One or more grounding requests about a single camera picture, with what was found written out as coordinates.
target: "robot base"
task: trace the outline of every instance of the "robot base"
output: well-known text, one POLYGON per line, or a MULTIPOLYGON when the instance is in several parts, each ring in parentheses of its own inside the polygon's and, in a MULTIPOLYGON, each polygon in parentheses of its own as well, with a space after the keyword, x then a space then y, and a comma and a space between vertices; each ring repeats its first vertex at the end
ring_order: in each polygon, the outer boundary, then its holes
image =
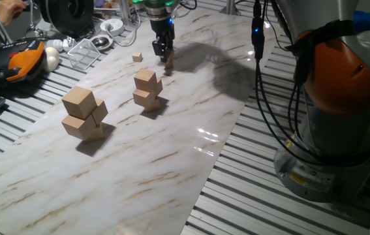
MULTIPOLYGON (((293 143, 286 145, 301 159, 312 158, 293 143)), ((294 194, 315 202, 349 202, 370 176, 370 161, 357 167, 317 166, 297 160, 280 148, 274 160, 277 177, 294 194)))

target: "person's hand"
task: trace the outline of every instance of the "person's hand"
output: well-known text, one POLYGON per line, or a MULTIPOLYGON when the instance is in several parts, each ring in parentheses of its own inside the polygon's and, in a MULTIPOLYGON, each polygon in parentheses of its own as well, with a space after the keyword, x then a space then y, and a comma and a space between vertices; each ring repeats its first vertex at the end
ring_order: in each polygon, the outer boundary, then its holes
POLYGON ((8 25, 11 20, 18 17, 25 8, 26 3, 22 0, 1 0, 0 21, 3 25, 8 25))

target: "wooden cube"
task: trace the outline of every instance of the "wooden cube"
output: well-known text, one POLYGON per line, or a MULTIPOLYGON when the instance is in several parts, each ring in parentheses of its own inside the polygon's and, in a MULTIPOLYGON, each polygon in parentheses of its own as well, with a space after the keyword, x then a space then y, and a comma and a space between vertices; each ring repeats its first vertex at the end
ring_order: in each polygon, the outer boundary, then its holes
POLYGON ((137 89, 150 92, 157 86, 156 72, 148 69, 140 69, 134 76, 137 89))
POLYGON ((95 127, 92 133, 84 140, 84 142, 90 143, 103 139, 105 139, 104 129, 102 128, 102 125, 98 125, 97 127, 95 127))
POLYGON ((147 92, 136 89, 132 94, 134 102, 140 106, 147 107, 156 99, 155 91, 147 92))
POLYGON ((77 117, 68 115, 63 121, 62 124, 67 131, 67 134, 85 140, 89 135, 95 130, 96 124, 93 121, 92 115, 86 117, 85 120, 82 120, 77 117))
POLYGON ((161 79, 158 78, 157 79, 157 85, 156 85, 156 88, 155 88, 156 96, 158 96, 162 90, 163 90, 163 84, 161 83, 161 79))
POLYGON ((143 60, 143 55, 141 52, 134 52, 132 54, 132 61, 133 62, 141 62, 143 60))
POLYGON ((78 86, 73 87, 61 100, 67 113, 80 119, 86 119, 97 107, 92 91, 78 86))
POLYGON ((101 99, 95 99, 96 104, 98 105, 93 111, 92 111, 92 117, 93 120, 95 120, 96 126, 100 125, 102 120, 108 115, 108 110, 106 109, 105 102, 101 99))
POLYGON ((146 112, 152 112, 152 111, 156 111, 158 109, 160 109, 160 100, 159 99, 156 99, 155 101, 153 101, 153 103, 150 104, 149 106, 144 107, 144 110, 146 112))

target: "marble-pattern mat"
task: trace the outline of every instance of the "marble-pattern mat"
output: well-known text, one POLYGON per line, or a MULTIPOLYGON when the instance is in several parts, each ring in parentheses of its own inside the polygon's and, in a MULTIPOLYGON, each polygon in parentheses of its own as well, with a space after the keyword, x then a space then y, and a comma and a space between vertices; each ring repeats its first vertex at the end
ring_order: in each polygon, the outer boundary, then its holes
MULTIPOLYGON (((116 48, 78 84, 105 100, 105 141, 69 136, 59 101, 4 152, 0 232, 181 232, 253 88, 254 62, 249 18, 198 9, 175 26, 172 72, 154 55, 147 21, 133 46, 116 48), (141 63, 132 62, 134 51, 141 63), (162 79, 158 116, 132 100, 142 68, 162 79)), ((273 46, 268 40, 265 55, 273 46)))

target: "cable connector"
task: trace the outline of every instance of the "cable connector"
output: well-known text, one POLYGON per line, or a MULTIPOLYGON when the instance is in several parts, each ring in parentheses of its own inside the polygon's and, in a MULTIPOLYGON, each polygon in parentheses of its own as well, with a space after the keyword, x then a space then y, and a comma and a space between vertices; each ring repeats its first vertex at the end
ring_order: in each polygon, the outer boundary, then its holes
POLYGON ((253 20, 251 22, 251 43, 254 46, 254 58, 260 62, 264 51, 264 19, 262 18, 262 5, 256 0, 253 6, 253 20))

